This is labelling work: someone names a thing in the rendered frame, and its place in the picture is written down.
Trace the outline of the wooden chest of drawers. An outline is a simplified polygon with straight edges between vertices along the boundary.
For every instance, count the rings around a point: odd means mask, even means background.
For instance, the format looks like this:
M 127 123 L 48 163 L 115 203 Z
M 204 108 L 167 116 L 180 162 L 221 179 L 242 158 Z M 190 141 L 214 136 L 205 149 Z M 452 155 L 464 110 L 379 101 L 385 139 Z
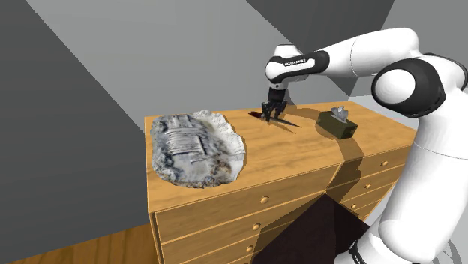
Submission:
M 358 126 L 335 139 L 317 126 L 329 103 L 289 106 L 286 125 L 249 109 L 223 116 L 244 140 L 238 178 L 193 189 L 147 171 L 148 214 L 159 264 L 245 264 L 323 194 L 364 219 L 395 184 L 415 132 L 352 101 Z

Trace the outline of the olive green tissue box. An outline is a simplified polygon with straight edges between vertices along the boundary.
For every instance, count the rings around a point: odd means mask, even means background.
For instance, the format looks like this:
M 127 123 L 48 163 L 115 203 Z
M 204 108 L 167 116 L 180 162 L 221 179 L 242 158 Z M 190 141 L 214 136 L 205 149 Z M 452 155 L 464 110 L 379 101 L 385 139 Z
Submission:
M 333 106 L 330 111 L 321 112 L 317 124 L 339 140 L 351 138 L 358 125 L 348 119 L 349 111 L 344 106 Z

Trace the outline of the grey white lumpy slab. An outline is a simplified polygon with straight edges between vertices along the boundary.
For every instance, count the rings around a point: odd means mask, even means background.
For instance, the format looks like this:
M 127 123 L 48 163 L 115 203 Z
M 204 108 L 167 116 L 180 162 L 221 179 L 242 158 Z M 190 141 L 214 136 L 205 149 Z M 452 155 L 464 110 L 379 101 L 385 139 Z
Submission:
M 151 122 L 151 167 L 184 188 L 216 188 L 237 180 L 245 144 L 219 112 L 162 115 Z

